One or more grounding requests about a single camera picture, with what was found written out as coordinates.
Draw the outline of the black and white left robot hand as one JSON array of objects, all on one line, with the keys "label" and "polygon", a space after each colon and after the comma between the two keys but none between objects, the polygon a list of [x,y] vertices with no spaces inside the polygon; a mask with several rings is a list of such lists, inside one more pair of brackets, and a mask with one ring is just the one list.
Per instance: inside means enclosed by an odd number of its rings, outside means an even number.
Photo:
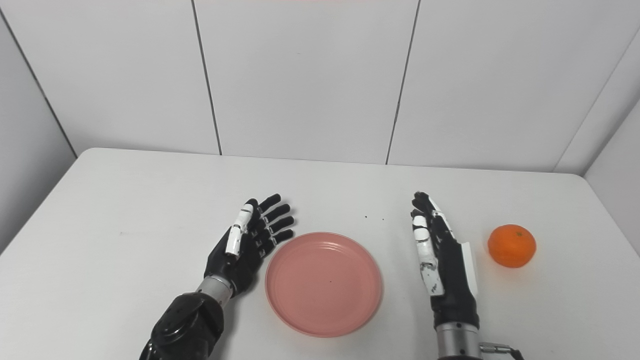
[{"label": "black and white left robot hand", "polygon": [[291,207],[275,193],[262,202],[250,198],[207,258],[204,278],[230,287],[231,297],[246,292],[279,244],[294,237]]}]

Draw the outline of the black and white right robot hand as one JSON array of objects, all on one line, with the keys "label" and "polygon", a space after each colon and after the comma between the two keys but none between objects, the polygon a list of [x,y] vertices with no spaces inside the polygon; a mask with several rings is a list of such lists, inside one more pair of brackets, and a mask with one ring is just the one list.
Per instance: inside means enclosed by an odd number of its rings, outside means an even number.
[{"label": "black and white right robot hand", "polygon": [[419,271],[430,297],[434,326],[455,322],[480,328],[470,243],[460,243],[445,214],[422,191],[414,193],[412,230]]}]

